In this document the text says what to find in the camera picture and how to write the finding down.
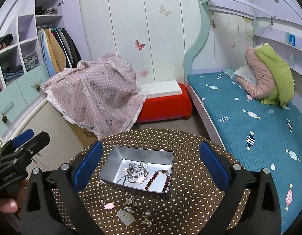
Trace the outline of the person's left hand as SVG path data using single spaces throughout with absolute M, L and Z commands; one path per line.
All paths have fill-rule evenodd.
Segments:
M 16 214 L 19 219 L 21 218 L 28 184 L 28 179 L 24 179 L 19 183 L 19 193 L 15 198 L 0 198 L 0 210 L 2 213 Z

